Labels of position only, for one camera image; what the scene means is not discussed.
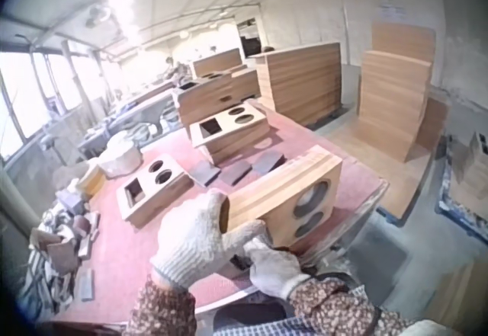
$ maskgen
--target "wooden board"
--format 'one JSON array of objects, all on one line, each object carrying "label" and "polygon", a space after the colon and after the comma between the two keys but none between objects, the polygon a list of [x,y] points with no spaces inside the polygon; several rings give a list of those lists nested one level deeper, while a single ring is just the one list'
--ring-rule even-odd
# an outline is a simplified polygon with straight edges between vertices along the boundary
[{"label": "wooden board", "polygon": [[288,247],[329,219],[342,160],[314,146],[229,195],[229,228],[262,219],[275,247]]},{"label": "wooden board", "polygon": [[227,50],[207,58],[195,60],[193,70],[196,77],[201,77],[215,71],[225,71],[235,66],[242,65],[239,49]]},{"label": "wooden board", "polygon": [[434,61],[435,31],[433,29],[374,22],[371,33],[373,50],[400,54],[427,62]]},{"label": "wooden board", "polygon": [[447,113],[445,103],[429,98],[419,136],[406,162],[399,162],[368,145],[358,129],[357,117],[334,130],[328,138],[390,183],[380,205],[392,216],[402,219],[429,166],[433,150],[444,129]]}]

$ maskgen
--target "wooden panel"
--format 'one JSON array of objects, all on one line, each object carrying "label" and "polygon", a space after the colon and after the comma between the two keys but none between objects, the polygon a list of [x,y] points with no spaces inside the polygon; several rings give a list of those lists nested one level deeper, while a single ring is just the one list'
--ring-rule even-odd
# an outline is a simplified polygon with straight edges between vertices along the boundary
[{"label": "wooden panel", "polygon": [[373,50],[434,61],[435,31],[405,24],[373,23]]},{"label": "wooden panel", "polygon": [[202,77],[215,71],[225,71],[235,66],[242,65],[239,49],[227,50],[226,52],[215,54],[193,62],[194,73],[197,77]]},{"label": "wooden panel", "polygon": [[341,167],[339,157],[322,147],[312,147],[230,194],[229,230],[249,220],[262,219],[273,246],[292,245],[330,217]]}]

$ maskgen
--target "worker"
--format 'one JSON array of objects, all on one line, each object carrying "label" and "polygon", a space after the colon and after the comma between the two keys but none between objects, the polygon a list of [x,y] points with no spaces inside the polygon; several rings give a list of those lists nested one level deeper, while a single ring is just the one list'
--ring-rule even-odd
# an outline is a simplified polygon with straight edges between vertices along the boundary
[{"label": "worker", "polygon": [[218,334],[448,335],[431,321],[411,322],[355,296],[339,279],[319,282],[300,271],[292,254],[270,249],[257,236],[261,220],[220,233],[220,210],[226,196],[209,190],[171,210],[161,221],[159,249],[125,334],[194,334],[195,299],[188,288],[218,271],[239,250],[252,260],[250,279],[261,292],[288,301],[297,317],[264,325],[226,328]]}]

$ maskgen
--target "white work glove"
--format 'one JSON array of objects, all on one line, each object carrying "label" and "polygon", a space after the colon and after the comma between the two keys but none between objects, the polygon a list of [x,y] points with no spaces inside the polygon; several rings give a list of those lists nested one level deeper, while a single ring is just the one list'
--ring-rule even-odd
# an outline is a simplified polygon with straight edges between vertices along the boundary
[{"label": "white work glove", "polygon": [[311,278],[300,270],[297,258],[289,252],[269,248],[259,238],[244,246],[251,258],[251,282],[264,294],[287,300],[291,292]]},{"label": "white work glove", "polygon": [[173,286],[187,289],[220,270],[246,242],[265,232],[265,223],[254,220],[221,234],[220,208],[226,198],[211,189],[185,201],[162,219],[159,250],[151,264]]}]

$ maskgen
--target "workbench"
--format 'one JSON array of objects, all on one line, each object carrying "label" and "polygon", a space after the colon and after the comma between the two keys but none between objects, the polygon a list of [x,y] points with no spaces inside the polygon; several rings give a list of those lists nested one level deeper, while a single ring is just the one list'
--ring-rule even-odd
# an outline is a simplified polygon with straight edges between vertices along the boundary
[{"label": "workbench", "polygon": [[[240,159],[253,163],[268,149],[282,152],[290,159],[314,145],[320,145],[343,158],[341,179],[331,218],[293,245],[291,250],[302,255],[310,254],[319,243],[321,246],[332,246],[368,212],[367,208],[371,208],[380,199],[387,183],[370,168],[328,140],[318,137],[312,131],[280,114],[263,108],[255,101],[252,103],[267,114],[271,130],[261,141],[225,161],[220,167],[225,168]],[[147,146],[143,151],[144,163],[141,169],[162,153],[170,154],[185,170],[191,169],[204,159],[198,150],[191,147],[191,142],[183,129]],[[220,179],[216,179],[210,187],[216,187],[229,194],[259,177],[258,173],[251,171],[235,187],[224,184]],[[54,322],[86,325],[128,321],[137,294],[150,271],[149,259],[158,248],[157,233],[161,219],[171,208],[160,213],[141,230],[135,230],[121,219],[117,205],[116,189],[126,181],[127,178],[106,181],[90,202],[91,210],[98,210],[101,214],[100,235],[93,244],[91,259],[84,261],[82,267],[90,267],[95,271],[95,300],[81,302],[75,299],[65,312],[54,317]],[[179,206],[185,200],[205,191],[206,189],[195,184],[176,199],[172,207]],[[246,290],[248,293],[253,289],[248,274],[234,280],[212,274],[194,284],[190,291],[196,298],[197,312],[203,312],[226,304],[246,294]]]}]

